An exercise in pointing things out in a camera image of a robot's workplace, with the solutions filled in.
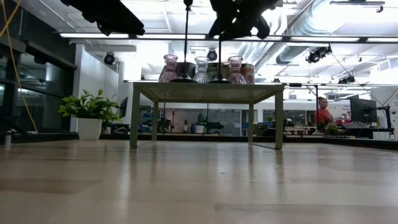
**table top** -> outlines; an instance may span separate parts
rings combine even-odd
[[[259,103],[283,91],[283,85],[233,85],[135,82],[134,88],[152,101],[170,103]]]

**ceiling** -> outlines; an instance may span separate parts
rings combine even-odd
[[[322,12],[319,9],[321,7],[313,10],[314,15],[310,21],[311,25],[320,30],[323,29],[320,35],[325,34],[324,29],[329,26],[328,35],[392,36],[398,34],[398,16],[396,16],[398,1],[396,0],[385,0],[384,11],[381,13],[376,13],[378,6],[331,6],[329,5],[330,0],[315,1],[326,3],[323,5],[325,9],[322,9]],[[122,0],[122,2],[144,23],[147,33],[184,33],[185,6],[182,0]],[[295,0],[295,2],[296,5],[290,7],[285,5],[263,14],[269,22],[273,34],[283,34],[287,24],[291,23],[294,28],[301,22],[300,19],[294,21],[292,19],[311,0]],[[99,32],[96,25],[85,21],[79,11],[73,7],[66,7],[59,0],[23,1],[22,7],[59,32]],[[307,11],[304,11],[303,16],[307,16]],[[188,32],[191,34],[208,33],[215,18],[216,15],[211,9],[209,0],[194,0]],[[165,54],[176,54],[183,59],[182,40],[85,40],[83,42],[80,40],[80,42],[87,46],[137,46],[136,54],[142,61],[144,75],[160,73],[163,67],[162,56]],[[191,50],[198,46],[200,50]],[[227,60],[232,55],[240,55],[244,57],[245,62],[259,65],[256,66],[256,78],[259,82],[270,82],[277,77],[282,82],[337,83],[339,77],[346,75],[345,69],[347,69],[354,70],[357,80],[364,83],[370,79],[371,70],[377,69],[380,62],[395,56],[398,57],[398,45],[332,44],[333,54],[342,66],[332,55],[327,56],[321,62],[309,65],[305,58],[308,51],[316,46],[307,47],[308,49],[298,54],[288,66],[275,65],[277,54],[274,55],[272,49],[276,49],[276,44],[272,46],[272,43],[223,42],[221,49],[222,60]],[[206,55],[208,49],[218,50],[218,43],[189,41],[188,61],[193,62],[196,56]],[[104,52],[96,51],[94,54],[102,57]]]

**ceiling duct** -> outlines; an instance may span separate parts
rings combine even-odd
[[[336,17],[336,6],[330,5],[330,0],[314,0],[305,12],[285,31],[285,35],[330,35],[340,28],[345,20],[341,16]],[[292,60],[306,51],[310,46],[288,46],[283,43],[272,45],[269,51],[256,64],[259,70],[269,60],[271,60],[278,52],[276,63],[287,65]]]

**clear vase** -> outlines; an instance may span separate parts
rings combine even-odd
[[[197,57],[195,58],[195,61],[197,63],[197,72],[192,79],[198,83],[207,83],[210,81],[210,77],[207,74],[209,59],[207,57]]]
[[[248,84],[245,77],[241,73],[243,58],[240,56],[233,56],[229,61],[229,80],[232,84]]]
[[[164,68],[159,77],[159,82],[165,83],[177,79],[177,59],[176,55],[164,55]]]

